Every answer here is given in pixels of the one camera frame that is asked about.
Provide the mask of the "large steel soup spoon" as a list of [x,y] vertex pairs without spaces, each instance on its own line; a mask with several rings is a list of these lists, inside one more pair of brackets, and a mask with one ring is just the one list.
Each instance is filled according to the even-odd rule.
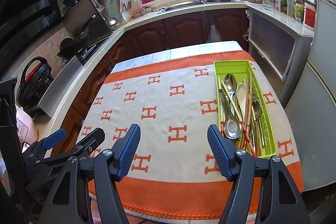
[[230,104],[226,98],[223,89],[219,89],[219,97],[222,102],[225,122],[224,122],[224,134],[228,139],[238,139],[242,134],[242,127],[239,120],[232,114]]

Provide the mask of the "small steel teaspoon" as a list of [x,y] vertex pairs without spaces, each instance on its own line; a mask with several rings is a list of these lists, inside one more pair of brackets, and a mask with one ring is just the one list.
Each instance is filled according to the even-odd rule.
[[261,120],[260,120],[260,117],[259,117],[260,113],[261,113],[260,102],[257,99],[254,99],[253,102],[252,102],[252,107],[254,109],[256,121],[258,122],[258,126],[259,126],[261,144],[262,144],[262,147],[264,147],[265,142],[264,142],[263,130],[262,130],[262,126],[261,126]]

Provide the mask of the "white ceramic soup spoon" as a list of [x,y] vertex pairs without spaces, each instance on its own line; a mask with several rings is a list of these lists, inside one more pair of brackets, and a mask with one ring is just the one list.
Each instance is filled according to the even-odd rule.
[[236,97],[242,114],[242,119],[245,120],[246,102],[247,102],[247,86],[245,83],[240,83],[237,86]]

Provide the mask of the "steel tablespoon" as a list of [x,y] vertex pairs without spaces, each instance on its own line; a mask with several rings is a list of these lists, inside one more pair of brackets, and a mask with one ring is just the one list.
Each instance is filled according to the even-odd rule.
[[235,99],[235,93],[237,88],[236,78],[234,77],[233,74],[227,74],[224,78],[224,83],[229,91],[229,94],[232,97],[233,102],[236,103]]

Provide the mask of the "pink appliance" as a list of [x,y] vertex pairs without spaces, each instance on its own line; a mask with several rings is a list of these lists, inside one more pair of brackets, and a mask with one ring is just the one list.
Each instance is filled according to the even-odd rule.
[[38,129],[33,119],[19,106],[16,107],[17,134],[21,145],[32,144],[39,138]]

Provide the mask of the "orange white H-pattern cloth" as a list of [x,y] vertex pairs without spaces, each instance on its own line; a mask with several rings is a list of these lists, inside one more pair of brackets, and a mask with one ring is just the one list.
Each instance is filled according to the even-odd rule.
[[94,155],[112,147],[131,124],[141,129],[129,173],[117,184],[129,214],[166,223],[217,223],[221,217],[232,185],[207,141],[208,127],[218,123],[218,60],[249,61],[272,124],[272,153],[303,191],[290,123],[261,68],[245,51],[210,53],[112,73],[94,99],[79,132],[82,139],[98,127],[104,130]]

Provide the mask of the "grey refrigerator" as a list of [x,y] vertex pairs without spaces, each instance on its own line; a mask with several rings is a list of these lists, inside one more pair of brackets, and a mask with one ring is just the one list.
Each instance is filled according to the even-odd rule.
[[335,0],[317,0],[309,57],[285,108],[305,190],[335,183],[335,52]]

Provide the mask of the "black rice cooker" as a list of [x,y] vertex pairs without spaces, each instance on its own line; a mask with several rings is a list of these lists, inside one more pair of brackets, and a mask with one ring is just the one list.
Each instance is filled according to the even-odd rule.
[[51,85],[52,68],[48,61],[41,56],[34,57],[24,68],[19,88],[17,103],[24,109],[37,106],[43,95]]

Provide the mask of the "green plastic utensil tray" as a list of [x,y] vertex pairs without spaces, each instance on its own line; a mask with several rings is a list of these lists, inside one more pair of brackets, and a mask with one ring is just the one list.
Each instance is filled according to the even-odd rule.
[[236,147],[261,158],[276,154],[274,133],[256,69],[247,60],[215,61],[219,127]]

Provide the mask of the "grey storage cabinet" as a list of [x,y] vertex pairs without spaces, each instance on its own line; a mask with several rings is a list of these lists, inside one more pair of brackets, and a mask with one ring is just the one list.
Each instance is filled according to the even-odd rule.
[[258,63],[285,107],[299,82],[314,31],[282,12],[247,3],[249,54]]

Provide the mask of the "red label canister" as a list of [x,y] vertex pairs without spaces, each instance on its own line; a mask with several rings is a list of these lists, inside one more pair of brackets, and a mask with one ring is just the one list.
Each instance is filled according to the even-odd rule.
[[315,29],[316,8],[309,2],[304,3],[303,25],[310,29]]

